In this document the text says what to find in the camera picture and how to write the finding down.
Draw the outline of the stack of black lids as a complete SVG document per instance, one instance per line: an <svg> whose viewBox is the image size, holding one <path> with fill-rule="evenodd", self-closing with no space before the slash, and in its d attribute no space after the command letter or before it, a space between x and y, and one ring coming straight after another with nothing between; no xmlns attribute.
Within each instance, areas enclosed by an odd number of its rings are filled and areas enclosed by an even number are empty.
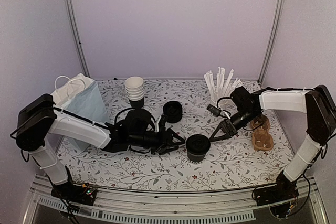
<svg viewBox="0 0 336 224"><path fill-rule="evenodd" d="M183 116L182 105L178 101L169 101L163 106L163 114L168 123L177 123Z"/></svg>

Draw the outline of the brown cardboard cup carrier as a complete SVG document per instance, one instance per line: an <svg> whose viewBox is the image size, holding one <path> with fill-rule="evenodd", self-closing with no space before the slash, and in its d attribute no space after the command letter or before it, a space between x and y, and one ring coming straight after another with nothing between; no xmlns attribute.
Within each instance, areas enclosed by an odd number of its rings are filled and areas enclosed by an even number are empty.
<svg viewBox="0 0 336 224"><path fill-rule="evenodd" d="M270 151L274 147L274 142L270 131L270 122L265 115L261 115L251 121L252 144L256 151Z"/></svg>

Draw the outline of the stack of paper cups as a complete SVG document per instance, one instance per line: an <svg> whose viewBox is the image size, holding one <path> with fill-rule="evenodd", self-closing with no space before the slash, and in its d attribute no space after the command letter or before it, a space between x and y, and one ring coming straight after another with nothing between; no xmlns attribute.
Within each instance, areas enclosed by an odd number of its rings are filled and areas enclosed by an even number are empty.
<svg viewBox="0 0 336 224"><path fill-rule="evenodd" d="M132 108L144 107L144 80L141 77L129 77L126 79L125 90Z"/></svg>

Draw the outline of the white paper bag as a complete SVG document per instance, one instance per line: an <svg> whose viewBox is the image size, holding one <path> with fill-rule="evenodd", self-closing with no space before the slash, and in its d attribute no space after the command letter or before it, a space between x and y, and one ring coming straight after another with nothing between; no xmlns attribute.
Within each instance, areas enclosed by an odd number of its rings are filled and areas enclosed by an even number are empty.
<svg viewBox="0 0 336 224"><path fill-rule="evenodd" d="M73 78L58 76L54 88L51 95L58 106L98 123L109 121L108 111L95 80L82 73Z"/></svg>

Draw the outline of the black paper coffee cup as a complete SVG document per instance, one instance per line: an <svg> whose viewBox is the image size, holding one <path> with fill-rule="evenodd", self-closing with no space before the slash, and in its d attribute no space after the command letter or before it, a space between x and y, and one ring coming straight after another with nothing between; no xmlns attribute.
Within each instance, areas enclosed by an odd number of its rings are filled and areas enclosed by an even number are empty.
<svg viewBox="0 0 336 224"><path fill-rule="evenodd" d="M190 161L195 163L200 163L206 155L207 152L194 153L190 150L187 150L187 157Z"/></svg>

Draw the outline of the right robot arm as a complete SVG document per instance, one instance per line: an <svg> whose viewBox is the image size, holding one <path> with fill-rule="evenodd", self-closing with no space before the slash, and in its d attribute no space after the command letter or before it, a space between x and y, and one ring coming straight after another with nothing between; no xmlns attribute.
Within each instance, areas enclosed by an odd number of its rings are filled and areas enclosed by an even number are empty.
<svg viewBox="0 0 336 224"><path fill-rule="evenodd" d="M324 85L312 89L267 87L249 93L244 87L238 87L228 98L237 112L223 118L210 137L212 142L232 138L247 124L251 124L253 140L258 139L257 133L267 137L269 124L263 111L276 111L278 115L288 111L294 116L294 119L283 118L280 123L288 136L299 136L298 131L302 131L304 141L292 161L277 176L277 185L271 190L276 201L284 200L291 194L292 185L335 137L335 103L328 88Z"/></svg>

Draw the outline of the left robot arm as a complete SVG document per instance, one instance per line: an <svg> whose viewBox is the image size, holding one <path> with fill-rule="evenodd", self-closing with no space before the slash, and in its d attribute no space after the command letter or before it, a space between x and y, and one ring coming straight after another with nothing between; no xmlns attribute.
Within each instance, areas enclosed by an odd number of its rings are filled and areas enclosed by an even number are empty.
<svg viewBox="0 0 336 224"><path fill-rule="evenodd" d="M51 183L58 186L58 192L67 200L73 200L78 188L47 144L47 134L74 138L110 153L141 147L151 154L164 155L185 144L185 139L166 127L166 115L156 121L143 108L127 108L125 112L123 120L102 124L56 106L52 95L43 94L20 111L17 128L10 137L33 157Z"/></svg>

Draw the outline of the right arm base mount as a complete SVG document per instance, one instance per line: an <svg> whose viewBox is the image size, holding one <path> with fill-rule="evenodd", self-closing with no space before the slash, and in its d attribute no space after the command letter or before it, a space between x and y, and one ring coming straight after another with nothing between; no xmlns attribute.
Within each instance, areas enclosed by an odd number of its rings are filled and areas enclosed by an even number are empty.
<svg viewBox="0 0 336 224"><path fill-rule="evenodd" d="M284 204L270 207L271 214L278 218L287 218L298 203L299 192L296 182L277 182L276 185L256 187L252 194L252 199L257 206L264 206L286 201Z"/></svg>

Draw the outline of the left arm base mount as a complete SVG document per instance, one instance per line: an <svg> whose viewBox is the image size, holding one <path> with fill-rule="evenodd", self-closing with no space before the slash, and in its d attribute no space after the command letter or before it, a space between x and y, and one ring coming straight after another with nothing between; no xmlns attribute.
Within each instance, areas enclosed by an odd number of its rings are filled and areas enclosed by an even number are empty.
<svg viewBox="0 0 336 224"><path fill-rule="evenodd" d="M95 203L97 188L88 183L75 185L66 182L61 185L52 185L51 195L64 201L75 202L83 205L93 206Z"/></svg>

